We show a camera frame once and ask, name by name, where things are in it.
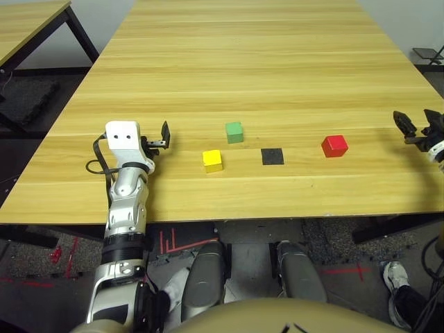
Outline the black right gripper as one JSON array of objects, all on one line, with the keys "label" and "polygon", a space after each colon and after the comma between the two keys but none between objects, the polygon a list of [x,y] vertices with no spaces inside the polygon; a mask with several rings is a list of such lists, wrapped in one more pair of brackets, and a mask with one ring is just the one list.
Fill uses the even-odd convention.
[{"label": "black right gripper", "polygon": [[433,146],[443,141],[443,117],[438,111],[424,109],[429,127],[421,130],[422,136],[417,136],[417,128],[403,112],[394,111],[393,120],[404,135],[405,144],[416,146],[421,152],[428,152]]}]

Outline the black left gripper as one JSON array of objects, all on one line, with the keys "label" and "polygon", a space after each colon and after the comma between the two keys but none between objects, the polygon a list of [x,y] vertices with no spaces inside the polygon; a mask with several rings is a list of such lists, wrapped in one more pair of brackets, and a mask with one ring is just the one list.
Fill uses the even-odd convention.
[{"label": "black left gripper", "polygon": [[160,149],[168,149],[171,133],[167,121],[162,124],[162,141],[149,141],[146,136],[141,136],[141,146],[146,157],[155,157],[160,154]]}]

